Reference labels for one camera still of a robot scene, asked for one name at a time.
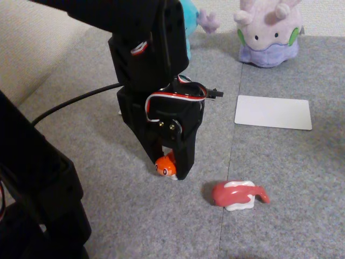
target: green plush cheek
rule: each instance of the green plush cheek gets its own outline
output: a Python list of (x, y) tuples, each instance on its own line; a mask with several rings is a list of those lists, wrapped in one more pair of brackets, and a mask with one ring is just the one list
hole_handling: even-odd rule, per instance
[(241, 32), (240, 29), (238, 29), (237, 31), (237, 35), (239, 37), (239, 40), (241, 41), (242, 45), (245, 46), (246, 45), (246, 41), (244, 40), (244, 36), (243, 33)]
[(294, 44), (294, 42), (297, 39), (298, 34), (299, 34), (298, 28), (294, 29), (289, 40), (289, 46), (292, 46), (292, 44)]

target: gray carpet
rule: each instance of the gray carpet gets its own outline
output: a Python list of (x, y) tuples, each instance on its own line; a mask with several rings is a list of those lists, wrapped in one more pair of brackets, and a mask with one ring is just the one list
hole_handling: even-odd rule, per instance
[[(116, 82), (110, 34), (90, 29), (21, 107), (33, 119)], [(76, 166), (92, 226), (90, 258), (344, 258), (345, 39), (302, 37), (274, 69), (237, 62), (234, 33), (191, 39), (184, 73), (224, 98), (207, 101), (195, 165), (184, 181), (157, 176), (118, 116), (116, 90), (71, 105), (37, 128)], [(313, 130), (234, 125), (238, 94), (308, 99)], [(251, 180), (271, 204), (227, 212), (212, 186)]]

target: red fish sushi toy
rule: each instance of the red fish sushi toy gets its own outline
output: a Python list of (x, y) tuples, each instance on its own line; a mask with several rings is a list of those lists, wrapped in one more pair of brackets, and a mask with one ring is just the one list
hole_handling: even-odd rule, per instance
[(215, 205), (225, 207), (230, 212), (253, 208), (256, 195), (259, 195), (263, 202), (270, 202), (265, 189), (262, 186), (255, 186), (251, 181), (221, 182), (212, 190)]

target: small figurine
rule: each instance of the small figurine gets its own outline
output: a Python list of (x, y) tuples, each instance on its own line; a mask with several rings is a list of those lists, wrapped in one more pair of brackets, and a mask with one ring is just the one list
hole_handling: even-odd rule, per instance
[(230, 212), (253, 208), (256, 195), (264, 202), (270, 202), (264, 188), (255, 186), (251, 181), (221, 182), (212, 190), (215, 205), (225, 207)]
[(174, 153), (171, 151), (168, 155), (157, 159), (155, 168), (160, 175), (177, 180), (175, 163)]

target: beige couch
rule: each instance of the beige couch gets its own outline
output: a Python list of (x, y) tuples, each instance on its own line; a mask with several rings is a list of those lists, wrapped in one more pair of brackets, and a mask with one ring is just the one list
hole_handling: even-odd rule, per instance
[(56, 9), (0, 0), (0, 90), (20, 104), (88, 28)]

